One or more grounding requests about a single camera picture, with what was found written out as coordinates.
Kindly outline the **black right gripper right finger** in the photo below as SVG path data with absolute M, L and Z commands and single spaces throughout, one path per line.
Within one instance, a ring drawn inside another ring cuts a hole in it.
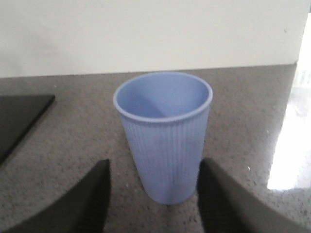
M 309 233 L 265 205 L 211 158 L 200 163 L 198 209 L 206 233 Z

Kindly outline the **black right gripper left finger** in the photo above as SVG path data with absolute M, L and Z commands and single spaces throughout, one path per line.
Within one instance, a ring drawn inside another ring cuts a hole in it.
M 110 195 L 110 160 L 100 160 L 61 198 L 5 232 L 102 233 Z

